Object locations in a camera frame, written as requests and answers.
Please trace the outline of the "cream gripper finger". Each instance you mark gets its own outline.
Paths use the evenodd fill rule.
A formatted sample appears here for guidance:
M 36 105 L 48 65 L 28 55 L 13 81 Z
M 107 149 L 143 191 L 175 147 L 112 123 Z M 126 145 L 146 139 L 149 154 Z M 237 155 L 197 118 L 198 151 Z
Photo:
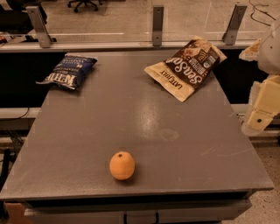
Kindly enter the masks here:
M 256 136 L 262 133 L 272 120 L 271 114 L 249 108 L 243 118 L 241 131 L 246 136 Z
M 256 40 L 251 46 L 244 49 L 239 58 L 246 61 L 258 61 L 258 50 L 261 40 Z

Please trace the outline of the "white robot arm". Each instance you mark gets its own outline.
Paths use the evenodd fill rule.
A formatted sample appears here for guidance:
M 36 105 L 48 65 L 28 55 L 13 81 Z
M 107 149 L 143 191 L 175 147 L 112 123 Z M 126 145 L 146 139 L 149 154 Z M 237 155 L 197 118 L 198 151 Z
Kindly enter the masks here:
M 269 75 L 263 82 L 253 82 L 248 110 L 241 125 L 245 135 L 255 136 L 263 132 L 280 113 L 280 17 L 262 38 L 243 50 L 239 58 L 255 60 L 258 68 Z

